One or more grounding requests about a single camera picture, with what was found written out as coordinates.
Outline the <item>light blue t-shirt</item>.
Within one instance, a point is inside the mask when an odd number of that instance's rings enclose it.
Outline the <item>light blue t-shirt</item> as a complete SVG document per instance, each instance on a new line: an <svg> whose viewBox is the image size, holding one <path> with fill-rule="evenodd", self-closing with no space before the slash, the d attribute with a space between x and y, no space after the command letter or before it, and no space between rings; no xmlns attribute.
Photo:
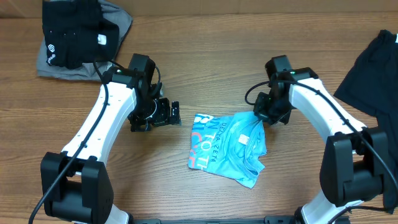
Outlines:
<svg viewBox="0 0 398 224"><path fill-rule="evenodd" d="M267 154L263 122L252 111L216 117L197 113L193 120L188 167L234 179L251 189Z"/></svg>

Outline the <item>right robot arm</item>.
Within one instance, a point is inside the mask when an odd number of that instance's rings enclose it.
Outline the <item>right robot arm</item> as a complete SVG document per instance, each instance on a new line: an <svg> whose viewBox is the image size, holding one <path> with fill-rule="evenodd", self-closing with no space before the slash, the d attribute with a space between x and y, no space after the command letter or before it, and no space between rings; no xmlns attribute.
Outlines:
<svg viewBox="0 0 398 224"><path fill-rule="evenodd" d="M352 117L327 92L309 67L294 69L280 55L265 64L270 92L260 92L254 114L269 125L287 124L299 110L325 143L319 193L289 216L266 216L265 223L349 223L346 213L397 208L397 180L387 165L387 134Z"/></svg>

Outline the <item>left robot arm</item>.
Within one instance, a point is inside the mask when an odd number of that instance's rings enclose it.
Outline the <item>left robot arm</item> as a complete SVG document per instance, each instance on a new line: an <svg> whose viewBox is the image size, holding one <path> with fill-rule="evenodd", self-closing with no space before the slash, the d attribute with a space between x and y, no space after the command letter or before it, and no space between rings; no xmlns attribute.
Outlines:
<svg viewBox="0 0 398 224"><path fill-rule="evenodd" d="M133 216L114 204L106 170L113 144L125 121L132 132L181 123L179 103L163 96L163 83L152 83L160 70L147 55L134 54L129 66L113 63L99 72L100 92L93 109L59 153L48 152L40 164L45 214L73 223L133 223Z"/></svg>

